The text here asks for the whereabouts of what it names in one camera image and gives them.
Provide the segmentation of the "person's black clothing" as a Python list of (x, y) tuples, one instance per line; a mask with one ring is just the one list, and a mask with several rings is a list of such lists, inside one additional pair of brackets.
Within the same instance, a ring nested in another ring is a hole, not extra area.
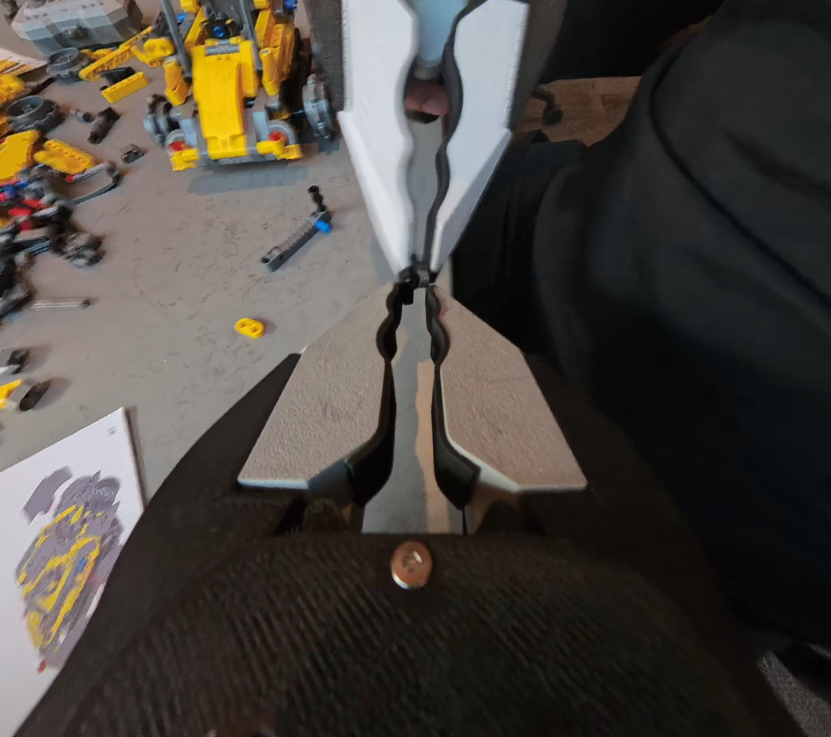
[(542, 79), (640, 76), (505, 156), (455, 294), (623, 431), (734, 613), (829, 650), (830, 0), (566, 0)]

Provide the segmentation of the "small black connector assembly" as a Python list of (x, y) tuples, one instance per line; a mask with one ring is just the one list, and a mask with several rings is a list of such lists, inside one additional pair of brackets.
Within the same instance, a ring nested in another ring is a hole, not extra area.
[(432, 285), (435, 278), (436, 272), (428, 262), (413, 254), (409, 265), (397, 277), (395, 300), (402, 306), (412, 304), (416, 291)]

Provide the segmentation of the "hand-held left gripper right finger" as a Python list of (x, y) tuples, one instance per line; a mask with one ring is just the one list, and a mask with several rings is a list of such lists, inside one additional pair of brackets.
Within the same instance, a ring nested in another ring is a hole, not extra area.
[(476, 530), (494, 505), (587, 492), (587, 478), (523, 352), (442, 288), (425, 293), (435, 480)]

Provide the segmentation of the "grey battery box piece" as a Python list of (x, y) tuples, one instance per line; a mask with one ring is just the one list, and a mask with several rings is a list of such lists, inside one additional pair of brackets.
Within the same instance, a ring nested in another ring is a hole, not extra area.
[(10, 25), (45, 58), (66, 48), (122, 43), (145, 27), (135, 0), (25, 0)]

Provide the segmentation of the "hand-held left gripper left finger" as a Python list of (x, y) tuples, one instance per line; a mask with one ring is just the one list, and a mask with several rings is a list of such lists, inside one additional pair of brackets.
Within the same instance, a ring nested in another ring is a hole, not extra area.
[(386, 284), (309, 344), (238, 483), (366, 506), (392, 470), (397, 329), (398, 285)]

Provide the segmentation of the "pile of building pieces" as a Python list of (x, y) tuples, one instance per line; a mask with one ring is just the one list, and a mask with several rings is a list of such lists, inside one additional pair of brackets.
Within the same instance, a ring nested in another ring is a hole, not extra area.
[(69, 48), (21, 77), (2, 76), (2, 320), (34, 301), (25, 270), (45, 253), (90, 268), (103, 257), (99, 235), (75, 220), (78, 206), (115, 190), (123, 178), (112, 161), (52, 136), (67, 110), (43, 91), (58, 78), (105, 78), (106, 100), (128, 95), (145, 76), (126, 67), (155, 33), (152, 26), (114, 48)]

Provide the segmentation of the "grey gear rack piece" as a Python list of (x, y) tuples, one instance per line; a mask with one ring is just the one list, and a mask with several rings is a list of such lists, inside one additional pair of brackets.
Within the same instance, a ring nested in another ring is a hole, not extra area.
[(332, 213), (328, 210), (313, 212), (282, 242), (273, 246), (260, 258), (268, 272), (279, 270), (316, 234), (328, 234), (332, 230)]

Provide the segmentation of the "building instruction booklet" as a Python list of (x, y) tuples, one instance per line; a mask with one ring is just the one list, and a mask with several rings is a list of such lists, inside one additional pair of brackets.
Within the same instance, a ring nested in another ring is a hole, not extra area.
[(1, 727), (46, 693), (144, 510), (125, 410), (2, 472)]

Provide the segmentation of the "parts list leaflet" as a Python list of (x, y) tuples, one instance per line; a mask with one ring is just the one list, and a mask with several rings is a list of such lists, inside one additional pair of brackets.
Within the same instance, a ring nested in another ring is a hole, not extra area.
[(47, 66), (44, 58), (21, 55), (11, 49), (1, 47), (1, 76), (21, 77)]

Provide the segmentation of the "yellow grey connector piece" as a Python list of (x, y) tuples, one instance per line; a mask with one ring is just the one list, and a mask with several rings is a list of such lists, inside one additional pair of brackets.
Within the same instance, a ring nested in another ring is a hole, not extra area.
[(51, 388), (51, 382), (17, 379), (1, 386), (1, 411), (33, 410)]

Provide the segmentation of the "yellow toy vehicle model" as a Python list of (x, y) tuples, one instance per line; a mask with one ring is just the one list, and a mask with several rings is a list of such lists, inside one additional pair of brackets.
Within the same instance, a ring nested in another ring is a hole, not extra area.
[(303, 134), (336, 136), (298, 0), (159, 0), (164, 94), (144, 126), (173, 171), (296, 161)]

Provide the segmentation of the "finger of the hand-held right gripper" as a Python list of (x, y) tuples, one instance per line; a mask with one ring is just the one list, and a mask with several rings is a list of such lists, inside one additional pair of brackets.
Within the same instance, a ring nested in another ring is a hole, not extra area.
[(457, 246), (509, 143), (527, 17), (522, 1), (479, 0), (454, 22), (444, 53), (451, 119), (429, 214), (432, 273)]
[(341, 0), (342, 137), (371, 226), (391, 273), (420, 255), (429, 178), (406, 114), (406, 87), (419, 52), (407, 0)]

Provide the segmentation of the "person's right hand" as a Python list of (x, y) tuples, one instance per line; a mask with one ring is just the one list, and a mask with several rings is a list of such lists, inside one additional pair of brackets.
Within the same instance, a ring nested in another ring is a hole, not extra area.
[(411, 78), (405, 92), (406, 117), (425, 122), (443, 118), (450, 111), (450, 99), (438, 79)]

